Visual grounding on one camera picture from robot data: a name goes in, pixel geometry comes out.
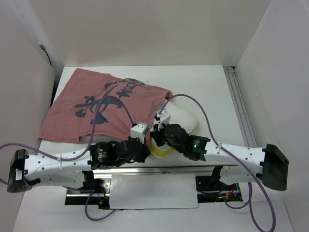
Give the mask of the white pillow with yellow edge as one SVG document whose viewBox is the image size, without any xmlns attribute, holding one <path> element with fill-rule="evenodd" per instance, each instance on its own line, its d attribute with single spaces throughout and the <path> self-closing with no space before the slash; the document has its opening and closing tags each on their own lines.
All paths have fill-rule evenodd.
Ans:
<svg viewBox="0 0 309 232">
<path fill-rule="evenodd" d="M 150 130 L 151 153 L 158 158 L 172 151 L 186 153 L 193 140 L 190 133 L 197 125 L 197 118 L 192 113 L 171 101 L 165 101 L 157 110 Z"/>
</svg>

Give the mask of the pink and red pillowcase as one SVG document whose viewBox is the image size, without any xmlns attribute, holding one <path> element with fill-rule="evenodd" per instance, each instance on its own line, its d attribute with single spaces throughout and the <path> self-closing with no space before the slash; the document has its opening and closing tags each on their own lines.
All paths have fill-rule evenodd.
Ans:
<svg viewBox="0 0 309 232">
<path fill-rule="evenodd" d="M 130 76 L 76 69 L 48 111 L 38 138 L 77 143 L 94 131 L 125 140 L 133 123 L 152 126 L 156 112 L 171 96 L 168 89 Z"/>
</svg>

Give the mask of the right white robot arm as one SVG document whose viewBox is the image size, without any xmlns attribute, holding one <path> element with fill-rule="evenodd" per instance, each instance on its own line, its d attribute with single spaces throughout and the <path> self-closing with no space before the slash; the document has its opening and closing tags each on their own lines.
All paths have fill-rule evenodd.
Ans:
<svg viewBox="0 0 309 232">
<path fill-rule="evenodd" d="M 156 127 L 150 135 L 158 147 L 167 145 L 190 160 L 229 164 L 227 168 L 214 168 L 211 185 L 215 189 L 237 182 L 258 181 L 272 190 L 287 189 L 289 161 L 275 145 L 250 148 L 222 144 L 207 137 L 190 135 L 178 124 Z"/>
</svg>

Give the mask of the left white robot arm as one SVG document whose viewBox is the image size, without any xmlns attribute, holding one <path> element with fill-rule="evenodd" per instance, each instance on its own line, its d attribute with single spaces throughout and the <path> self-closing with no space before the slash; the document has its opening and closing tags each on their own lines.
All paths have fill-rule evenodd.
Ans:
<svg viewBox="0 0 309 232">
<path fill-rule="evenodd" d="M 45 154 L 17 150 L 10 162 L 7 192 L 19 193 L 33 187 L 62 186 L 85 193 L 100 185 L 94 170 L 106 170 L 129 163 L 144 163 L 150 150 L 138 138 L 117 142 L 99 142 L 87 150 L 60 153 L 55 159 Z"/>
</svg>

